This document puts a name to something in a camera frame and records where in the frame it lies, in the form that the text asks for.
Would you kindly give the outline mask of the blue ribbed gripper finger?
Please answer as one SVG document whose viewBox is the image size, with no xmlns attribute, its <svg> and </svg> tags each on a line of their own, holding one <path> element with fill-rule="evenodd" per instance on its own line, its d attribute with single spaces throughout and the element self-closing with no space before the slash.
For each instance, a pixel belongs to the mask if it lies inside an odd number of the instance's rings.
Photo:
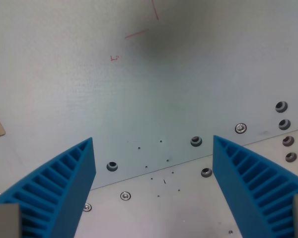
<svg viewBox="0 0 298 238">
<path fill-rule="evenodd" d="M 0 205 L 20 206 L 23 238 L 73 238 L 95 175 L 88 138 L 8 188 Z"/>
<path fill-rule="evenodd" d="M 293 238 L 298 176 L 227 139 L 213 138 L 213 174 L 244 238 Z"/>
</svg>

